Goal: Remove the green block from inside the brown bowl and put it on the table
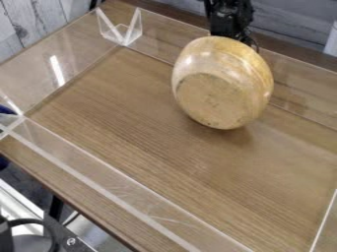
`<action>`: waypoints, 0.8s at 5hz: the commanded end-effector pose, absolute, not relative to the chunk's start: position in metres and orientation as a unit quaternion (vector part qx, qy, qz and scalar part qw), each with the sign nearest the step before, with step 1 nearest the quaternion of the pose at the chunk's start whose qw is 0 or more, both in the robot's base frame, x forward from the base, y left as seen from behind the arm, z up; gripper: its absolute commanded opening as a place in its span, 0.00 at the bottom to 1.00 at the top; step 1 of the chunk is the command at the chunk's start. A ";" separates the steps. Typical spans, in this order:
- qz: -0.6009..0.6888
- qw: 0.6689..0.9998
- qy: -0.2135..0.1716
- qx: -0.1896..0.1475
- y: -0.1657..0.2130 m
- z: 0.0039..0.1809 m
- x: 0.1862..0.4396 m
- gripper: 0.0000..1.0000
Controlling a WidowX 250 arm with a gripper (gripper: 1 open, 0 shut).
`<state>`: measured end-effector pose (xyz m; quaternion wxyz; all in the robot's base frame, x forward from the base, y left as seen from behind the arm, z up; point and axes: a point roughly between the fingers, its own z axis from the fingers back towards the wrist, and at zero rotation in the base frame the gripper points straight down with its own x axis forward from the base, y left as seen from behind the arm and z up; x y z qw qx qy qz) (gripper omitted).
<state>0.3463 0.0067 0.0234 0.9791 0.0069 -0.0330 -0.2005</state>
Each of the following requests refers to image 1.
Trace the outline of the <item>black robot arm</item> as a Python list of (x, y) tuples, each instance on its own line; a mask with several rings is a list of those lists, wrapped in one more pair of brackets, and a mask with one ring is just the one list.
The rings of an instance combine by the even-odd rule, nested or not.
[(250, 44), (249, 26), (254, 21), (250, 0), (203, 0), (210, 22), (210, 34)]

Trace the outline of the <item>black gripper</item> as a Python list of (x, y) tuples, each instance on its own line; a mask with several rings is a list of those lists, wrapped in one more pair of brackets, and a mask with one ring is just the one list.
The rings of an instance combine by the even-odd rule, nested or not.
[(249, 37), (247, 27), (253, 20), (254, 16), (251, 14), (243, 16), (211, 14), (210, 34), (243, 41)]

